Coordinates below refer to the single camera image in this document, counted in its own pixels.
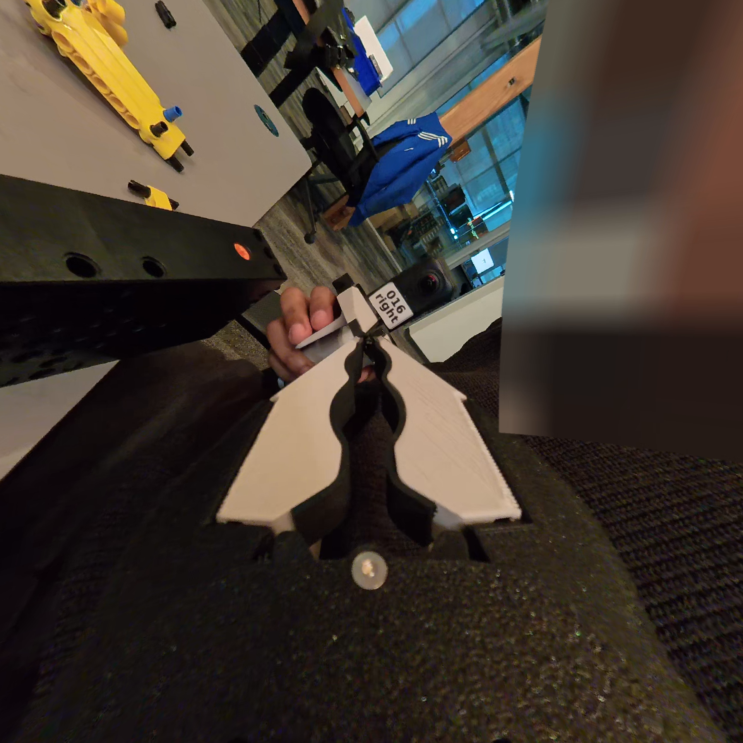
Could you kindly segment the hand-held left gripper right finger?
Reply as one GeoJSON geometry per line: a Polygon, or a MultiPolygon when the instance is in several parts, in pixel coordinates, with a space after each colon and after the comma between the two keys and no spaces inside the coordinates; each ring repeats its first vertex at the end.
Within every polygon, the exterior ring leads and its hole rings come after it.
{"type": "Polygon", "coordinates": [[[469,411],[467,396],[391,341],[373,342],[392,429],[387,510],[420,546],[442,531],[518,522],[514,496],[469,411]]]}

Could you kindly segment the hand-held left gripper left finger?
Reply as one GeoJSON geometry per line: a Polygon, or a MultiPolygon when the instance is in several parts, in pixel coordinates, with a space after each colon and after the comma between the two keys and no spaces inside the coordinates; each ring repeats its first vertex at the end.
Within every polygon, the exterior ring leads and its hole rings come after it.
{"type": "Polygon", "coordinates": [[[354,413],[363,356],[363,340],[348,339],[270,399],[217,522],[295,531],[309,546],[342,523],[350,498],[343,428],[354,413]]]}

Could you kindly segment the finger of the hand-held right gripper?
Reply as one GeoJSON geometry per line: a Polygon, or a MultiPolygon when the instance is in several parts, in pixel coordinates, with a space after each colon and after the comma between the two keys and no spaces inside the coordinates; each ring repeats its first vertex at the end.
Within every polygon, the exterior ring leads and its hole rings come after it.
{"type": "Polygon", "coordinates": [[[295,350],[313,365],[317,365],[348,342],[357,341],[362,337],[363,334],[356,326],[352,327],[347,323],[330,323],[326,328],[297,344],[295,350]]]}
{"type": "Polygon", "coordinates": [[[340,291],[337,301],[355,337],[365,337],[379,325],[379,317],[366,295],[355,285],[340,291]]]}

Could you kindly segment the black perforated block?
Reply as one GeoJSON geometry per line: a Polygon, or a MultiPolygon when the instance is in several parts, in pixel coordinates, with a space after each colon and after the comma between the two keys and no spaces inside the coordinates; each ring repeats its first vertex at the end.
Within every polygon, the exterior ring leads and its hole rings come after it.
{"type": "Polygon", "coordinates": [[[256,228],[2,175],[1,387],[210,338],[285,280],[256,228]]]}

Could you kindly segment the person's right hand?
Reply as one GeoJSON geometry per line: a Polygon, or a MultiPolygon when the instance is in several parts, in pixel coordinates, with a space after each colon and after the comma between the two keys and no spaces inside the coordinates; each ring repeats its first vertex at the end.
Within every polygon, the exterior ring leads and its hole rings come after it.
{"type": "Polygon", "coordinates": [[[280,380],[290,383],[314,365],[299,344],[331,324],[339,305],[333,290],[317,286],[309,296],[299,288],[287,288],[281,294],[280,308],[280,317],[266,327],[268,363],[280,380]]]}

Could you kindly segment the blue striped jacket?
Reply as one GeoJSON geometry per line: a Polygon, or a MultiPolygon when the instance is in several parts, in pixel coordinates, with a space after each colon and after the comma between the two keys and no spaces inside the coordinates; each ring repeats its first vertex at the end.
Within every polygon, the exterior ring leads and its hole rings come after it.
{"type": "Polygon", "coordinates": [[[349,227],[413,200],[452,144],[437,113],[400,120],[376,135],[372,145],[377,153],[386,145],[374,165],[361,196],[350,197],[353,213],[349,227]]]}

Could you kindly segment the black office chair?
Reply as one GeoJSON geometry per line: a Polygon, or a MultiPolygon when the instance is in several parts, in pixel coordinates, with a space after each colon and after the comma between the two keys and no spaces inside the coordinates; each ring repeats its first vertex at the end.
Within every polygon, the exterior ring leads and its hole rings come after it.
{"type": "Polygon", "coordinates": [[[304,240],[312,245],[317,236],[317,211],[311,184],[320,182],[320,179],[311,178],[313,171],[319,165],[326,166],[346,191],[346,199],[335,205],[334,215],[339,217],[337,228],[340,229],[348,224],[353,213],[351,202],[360,201],[372,171],[381,159],[382,149],[372,143],[363,125],[363,117],[353,116],[350,123],[345,123],[336,106],[317,88],[305,92],[302,109],[311,124],[311,134],[303,138],[301,144],[306,152],[314,152],[317,157],[300,181],[310,220],[304,240]]]}

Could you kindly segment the blue storage bin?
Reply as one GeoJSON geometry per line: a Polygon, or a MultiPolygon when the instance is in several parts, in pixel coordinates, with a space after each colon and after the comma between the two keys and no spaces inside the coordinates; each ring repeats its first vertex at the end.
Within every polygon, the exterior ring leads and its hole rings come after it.
{"type": "Polygon", "coordinates": [[[354,40],[354,74],[362,88],[364,94],[368,97],[372,95],[382,85],[381,73],[376,65],[376,61],[367,53],[361,39],[353,35],[354,40]]]}

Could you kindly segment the small yellow connector with pin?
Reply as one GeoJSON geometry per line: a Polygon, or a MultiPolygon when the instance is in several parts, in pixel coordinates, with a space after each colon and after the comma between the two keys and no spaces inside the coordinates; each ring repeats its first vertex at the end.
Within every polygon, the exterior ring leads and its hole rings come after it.
{"type": "Polygon", "coordinates": [[[131,180],[128,182],[127,188],[133,195],[143,199],[149,207],[168,211],[175,211],[179,208],[179,202],[171,199],[164,191],[155,187],[131,180]]]}

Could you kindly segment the person's dark knit sweater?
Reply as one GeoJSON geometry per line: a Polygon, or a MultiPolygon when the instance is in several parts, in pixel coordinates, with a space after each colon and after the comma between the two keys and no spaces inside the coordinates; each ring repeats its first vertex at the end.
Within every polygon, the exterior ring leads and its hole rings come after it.
{"type": "Polygon", "coordinates": [[[215,519],[264,372],[115,367],[2,480],[2,741],[741,741],[741,464],[498,435],[499,342],[433,369],[525,524],[398,531],[365,383],[320,560],[215,519]]]}

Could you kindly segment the yellow brick assembly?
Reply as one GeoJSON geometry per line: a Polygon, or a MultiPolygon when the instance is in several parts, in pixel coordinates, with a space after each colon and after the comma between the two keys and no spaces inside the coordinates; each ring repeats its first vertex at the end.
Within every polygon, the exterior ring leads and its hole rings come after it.
{"type": "Polygon", "coordinates": [[[193,155],[177,121],[126,56],[125,10],[115,1],[26,1],[38,31],[50,38],[117,114],[178,173],[178,152],[193,155]]]}

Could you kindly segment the wooden post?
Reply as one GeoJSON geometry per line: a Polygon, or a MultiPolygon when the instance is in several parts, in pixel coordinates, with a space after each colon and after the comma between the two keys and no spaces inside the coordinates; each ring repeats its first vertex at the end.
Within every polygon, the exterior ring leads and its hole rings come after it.
{"type": "Polygon", "coordinates": [[[542,40],[537,37],[440,116],[451,149],[532,86],[542,40]]]}

